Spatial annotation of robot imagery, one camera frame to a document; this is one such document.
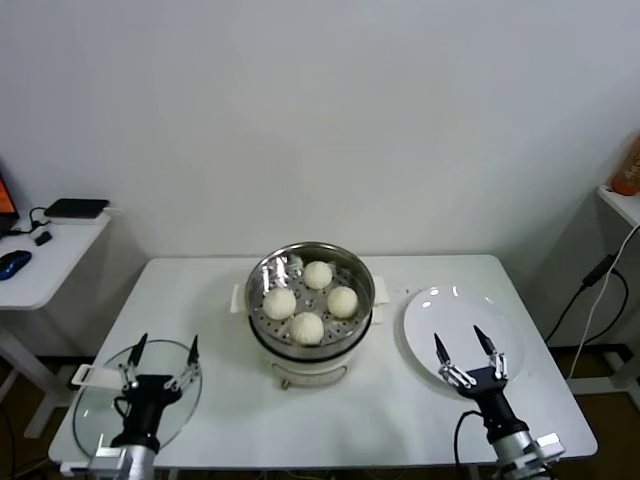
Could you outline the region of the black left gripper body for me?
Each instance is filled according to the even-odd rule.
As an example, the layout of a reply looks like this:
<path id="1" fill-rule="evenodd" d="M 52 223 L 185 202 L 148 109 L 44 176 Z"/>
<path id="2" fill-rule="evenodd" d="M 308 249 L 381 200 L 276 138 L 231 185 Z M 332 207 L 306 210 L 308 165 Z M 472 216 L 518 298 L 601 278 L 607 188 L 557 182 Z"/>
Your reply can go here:
<path id="1" fill-rule="evenodd" d="M 122 418 L 122 431 L 110 442 L 111 447 L 143 446 L 159 448 L 157 436 L 164 409 L 182 398 L 182 391 L 166 388 L 170 375 L 140 375 L 138 386 L 117 396 L 112 406 Z"/>

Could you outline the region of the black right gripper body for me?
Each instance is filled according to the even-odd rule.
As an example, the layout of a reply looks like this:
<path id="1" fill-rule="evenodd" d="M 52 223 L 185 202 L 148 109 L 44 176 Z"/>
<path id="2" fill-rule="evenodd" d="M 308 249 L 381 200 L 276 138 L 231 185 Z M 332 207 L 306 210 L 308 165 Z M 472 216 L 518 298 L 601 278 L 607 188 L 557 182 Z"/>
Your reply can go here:
<path id="1" fill-rule="evenodd" d="M 474 369 L 468 375 L 475 383 L 470 388 L 463 387 L 462 396 L 478 406 L 489 443 L 529 430 L 528 425 L 515 415 L 504 395 L 507 379 L 496 379 L 493 367 Z"/>

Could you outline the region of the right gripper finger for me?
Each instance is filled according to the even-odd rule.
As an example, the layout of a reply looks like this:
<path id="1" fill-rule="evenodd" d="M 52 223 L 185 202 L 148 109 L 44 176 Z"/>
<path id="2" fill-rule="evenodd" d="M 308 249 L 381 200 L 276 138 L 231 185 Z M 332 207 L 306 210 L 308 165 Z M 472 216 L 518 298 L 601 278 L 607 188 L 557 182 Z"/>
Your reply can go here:
<path id="1" fill-rule="evenodd" d="M 439 375 L 452 387 L 459 389 L 471 389 L 476 385 L 476 380 L 457 367 L 451 360 L 446 347 L 437 333 L 434 334 L 436 356 L 440 362 Z"/>
<path id="2" fill-rule="evenodd" d="M 493 367 L 496 380 L 508 379 L 507 358 L 503 352 L 499 352 L 493 341 L 477 325 L 473 326 L 478 341 L 489 358 L 489 365 Z"/>

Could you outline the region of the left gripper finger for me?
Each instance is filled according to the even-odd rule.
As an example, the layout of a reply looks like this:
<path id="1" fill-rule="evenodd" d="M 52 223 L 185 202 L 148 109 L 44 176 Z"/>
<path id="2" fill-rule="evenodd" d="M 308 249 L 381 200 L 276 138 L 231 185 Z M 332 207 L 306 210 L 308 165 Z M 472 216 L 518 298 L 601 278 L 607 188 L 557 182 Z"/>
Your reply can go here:
<path id="1" fill-rule="evenodd" d="M 186 391 L 201 376 L 198 336 L 195 336 L 187 357 L 186 367 L 164 384 L 165 390 Z"/>
<path id="2" fill-rule="evenodd" d="M 137 380 L 137 367 L 143 355 L 147 338 L 148 334 L 145 333 L 131 348 L 127 361 L 118 365 L 123 390 L 132 390 L 137 388 L 139 385 Z"/>

